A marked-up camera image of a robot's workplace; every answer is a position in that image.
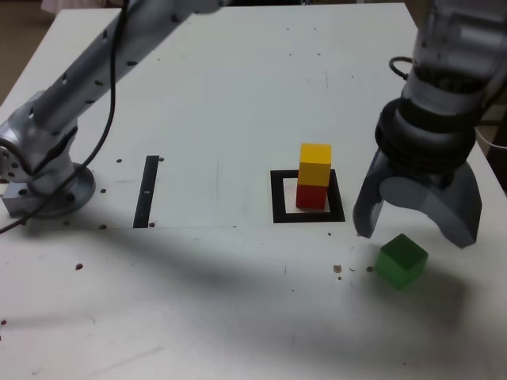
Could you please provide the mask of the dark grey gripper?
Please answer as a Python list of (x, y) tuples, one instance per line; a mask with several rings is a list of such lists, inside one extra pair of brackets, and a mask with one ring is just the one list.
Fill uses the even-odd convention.
[(383, 200), (426, 215), (461, 249), (477, 240), (482, 200), (468, 163), (444, 186), (441, 175), (404, 167), (377, 150), (353, 207), (353, 223), (360, 237), (373, 235)]

